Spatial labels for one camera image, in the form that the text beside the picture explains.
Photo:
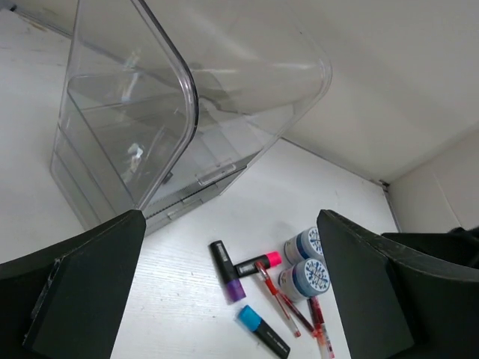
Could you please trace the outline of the clear plastic organizer box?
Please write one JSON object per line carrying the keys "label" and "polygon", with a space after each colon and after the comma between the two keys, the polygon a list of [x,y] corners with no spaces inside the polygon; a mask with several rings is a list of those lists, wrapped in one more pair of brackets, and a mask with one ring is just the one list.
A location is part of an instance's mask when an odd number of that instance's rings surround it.
{"label": "clear plastic organizer box", "polygon": [[327,92],[285,1],[80,1],[51,171],[82,226],[153,232],[221,194]]}

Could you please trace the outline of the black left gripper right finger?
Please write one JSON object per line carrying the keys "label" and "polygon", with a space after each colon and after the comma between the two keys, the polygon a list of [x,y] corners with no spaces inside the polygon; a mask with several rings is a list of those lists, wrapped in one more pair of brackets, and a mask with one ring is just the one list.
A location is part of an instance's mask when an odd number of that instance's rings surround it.
{"label": "black left gripper right finger", "polygon": [[352,358],[478,356],[478,230],[375,234],[330,209],[317,228]]}

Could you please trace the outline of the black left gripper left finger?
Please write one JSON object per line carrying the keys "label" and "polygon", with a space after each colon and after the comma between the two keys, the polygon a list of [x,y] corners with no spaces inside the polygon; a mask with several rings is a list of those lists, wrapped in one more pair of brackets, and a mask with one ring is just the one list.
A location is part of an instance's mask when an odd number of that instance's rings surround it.
{"label": "black left gripper left finger", "polygon": [[130,210],[1,264],[2,358],[110,358],[145,235]]}

